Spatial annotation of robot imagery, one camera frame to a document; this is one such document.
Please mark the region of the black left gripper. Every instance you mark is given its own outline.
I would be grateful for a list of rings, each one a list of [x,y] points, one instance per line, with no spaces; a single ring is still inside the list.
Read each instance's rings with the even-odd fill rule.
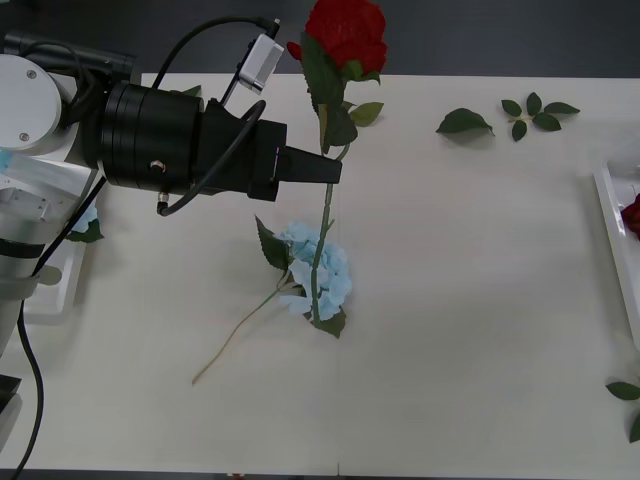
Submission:
[[[202,174],[219,163],[245,123],[244,119],[233,116],[219,102],[208,102],[201,118]],[[286,135],[285,124],[259,120],[227,164],[214,175],[201,193],[212,196],[231,191],[243,193],[253,199],[273,201],[277,195],[273,177],[278,155],[279,182],[340,182],[342,164],[338,160],[286,146]]]

